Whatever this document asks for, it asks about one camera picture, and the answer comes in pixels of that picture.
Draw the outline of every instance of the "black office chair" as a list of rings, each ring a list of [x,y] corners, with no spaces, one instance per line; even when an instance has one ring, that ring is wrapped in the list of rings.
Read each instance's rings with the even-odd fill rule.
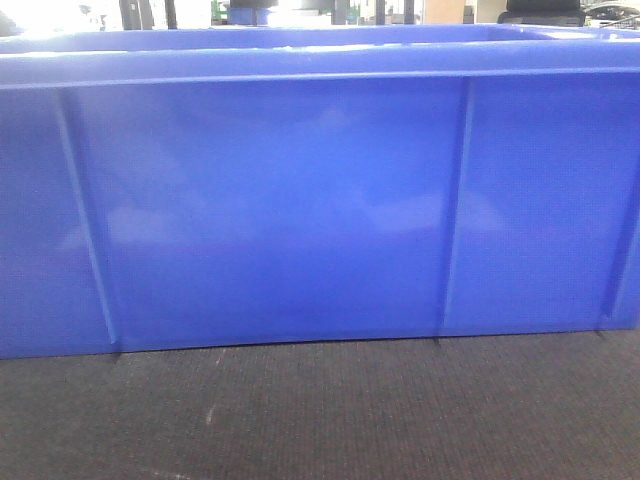
[[[508,0],[498,23],[582,27],[585,18],[580,0]]]

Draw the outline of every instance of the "wall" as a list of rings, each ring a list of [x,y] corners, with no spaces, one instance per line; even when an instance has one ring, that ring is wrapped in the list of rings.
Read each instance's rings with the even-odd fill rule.
[[[498,15],[507,9],[506,0],[477,0],[476,23],[496,23]]]
[[[465,0],[425,0],[424,23],[462,23]]]

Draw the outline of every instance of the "dark carpet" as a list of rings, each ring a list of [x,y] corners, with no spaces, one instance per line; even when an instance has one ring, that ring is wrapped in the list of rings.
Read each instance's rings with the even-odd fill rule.
[[[640,479],[640,331],[0,361],[0,478]]]

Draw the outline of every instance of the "blue plastic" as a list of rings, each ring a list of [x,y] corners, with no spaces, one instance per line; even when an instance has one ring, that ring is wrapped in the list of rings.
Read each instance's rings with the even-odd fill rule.
[[[0,52],[1,357],[640,316],[628,32],[154,31]]]
[[[229,9],[230,25],[267,25],[271,11],[268,8],[256,8],[255,17],[253,8],[234,7]]]

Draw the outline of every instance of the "blue plastic crate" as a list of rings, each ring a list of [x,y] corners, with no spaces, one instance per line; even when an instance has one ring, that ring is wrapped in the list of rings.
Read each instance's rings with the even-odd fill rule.
[[[639,91],[631,32],[0,40],[0,356],[631,328]]]

